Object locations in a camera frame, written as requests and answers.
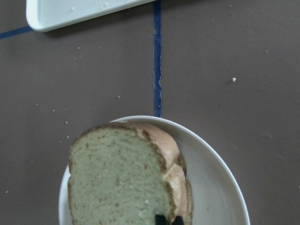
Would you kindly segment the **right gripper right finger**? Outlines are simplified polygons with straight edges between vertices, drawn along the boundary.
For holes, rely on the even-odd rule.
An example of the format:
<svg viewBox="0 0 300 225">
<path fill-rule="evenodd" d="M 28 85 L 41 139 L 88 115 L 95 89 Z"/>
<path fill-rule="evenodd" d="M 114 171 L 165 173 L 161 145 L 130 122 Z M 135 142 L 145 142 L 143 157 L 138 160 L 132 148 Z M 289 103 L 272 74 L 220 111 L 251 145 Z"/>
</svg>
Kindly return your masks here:
<svg viewBox="0 0 300 225">
<path fill-rule="evenodd" d="M 177 216 L 172 222 L 172 225 L 184 225 L 184 220 L 182 216 Z"/>
</svg>

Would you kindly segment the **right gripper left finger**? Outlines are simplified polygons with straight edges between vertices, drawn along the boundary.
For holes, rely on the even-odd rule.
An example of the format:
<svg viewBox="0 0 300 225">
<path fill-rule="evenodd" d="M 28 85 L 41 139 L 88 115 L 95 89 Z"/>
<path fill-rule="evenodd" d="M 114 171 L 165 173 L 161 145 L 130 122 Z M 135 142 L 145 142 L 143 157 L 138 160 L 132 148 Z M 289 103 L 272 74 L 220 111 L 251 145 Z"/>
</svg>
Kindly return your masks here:
<svg viewBox="0 0 300 225">
<path fill-rule="evenodd" d="M 155 215 L 155 225 L 168 225 L 168 221 L 164 215 Z"/>
</svg>

